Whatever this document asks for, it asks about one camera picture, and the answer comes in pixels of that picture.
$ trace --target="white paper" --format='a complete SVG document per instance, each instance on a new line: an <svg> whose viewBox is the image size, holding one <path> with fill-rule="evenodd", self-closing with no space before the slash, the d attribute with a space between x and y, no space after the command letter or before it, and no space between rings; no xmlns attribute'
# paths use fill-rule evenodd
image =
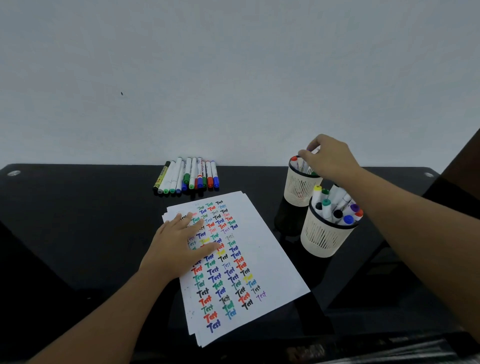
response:
<svg viewBox="0 0 480 364"><path fill-rule="evenodd" d="M223 244L180 278L189 333L199 345L310 291L245 194L171 206L163 219L178 212L194 212L192 223L204 218L198 236L189 240L191 249Z"/></svg>

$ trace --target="person's left hand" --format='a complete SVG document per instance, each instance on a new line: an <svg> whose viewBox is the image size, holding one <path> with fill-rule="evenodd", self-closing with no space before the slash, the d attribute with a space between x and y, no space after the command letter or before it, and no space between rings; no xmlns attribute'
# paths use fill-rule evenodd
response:
<svg viewBox="0 0 480 364"><path fill-rule="evenodd" d="M174 279L188 272L196 262L220 246L218 243L208 243L199 249L191 250L187 241L204 223L204 220L200 219L188 226L191 220L192 213L189 212L183 220L181 214L177 214L172 221L165 221L156 231L150 248L140 263L139 271L157 270L159 274Z"/></svg>

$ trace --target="mesh pen cup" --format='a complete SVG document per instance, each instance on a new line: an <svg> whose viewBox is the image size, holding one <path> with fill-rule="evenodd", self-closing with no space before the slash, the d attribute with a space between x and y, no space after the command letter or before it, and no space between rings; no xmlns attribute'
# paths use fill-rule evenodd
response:
<svg viewBox="0 0 480 364"><path fill-rule="evenodd" d="M323 178L317 175L299 172L288 161L287 182L283 196L293 206L308 206L308 201L313 194L313 187L320 184L322 180Z"/></svg>
<svg viewBox="0 0 480 364"><path fill-rule="evenodd" d="M315 212L312 200L310 200L300 234L300 241L310 254L320 258L328 258L335 254L357 226L358 222L356 221L352 225L342 226L325 220Z"/></svg>

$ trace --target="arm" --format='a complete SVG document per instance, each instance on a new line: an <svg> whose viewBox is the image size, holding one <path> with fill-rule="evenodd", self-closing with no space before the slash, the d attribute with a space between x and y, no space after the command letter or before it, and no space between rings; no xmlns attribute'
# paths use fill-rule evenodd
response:
<svg viewBox="0 0 480 364"><path fill-rule="evenodd" d="M408 267L480 342L480 220L416 196L361 168L348 146L319 135L299 154L345 188Z"/></svg>
<svg viewBox="0 0 480 364"><path fill-rule="evenodd" d="M129 363L148 313L168 282L187 272L217 243L190 250L187 240L203 225L201 219L178 214L156 232L137 273L94 312L43 349L29 363Z"/></svg>

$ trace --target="blue marker cap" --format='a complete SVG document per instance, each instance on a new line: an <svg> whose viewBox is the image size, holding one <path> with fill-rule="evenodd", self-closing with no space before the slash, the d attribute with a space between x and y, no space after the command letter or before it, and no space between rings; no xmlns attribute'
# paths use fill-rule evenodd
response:
<svg viewBox="0 0 480 364"><path fill-rule="evenodd" d="M344 216L344 217L343 217L343 221L344 221L347 225L351 225L351 224L353 224L353 222L354 222L355 220L353 219L353 216L347 215L347 216Z"/></svg>

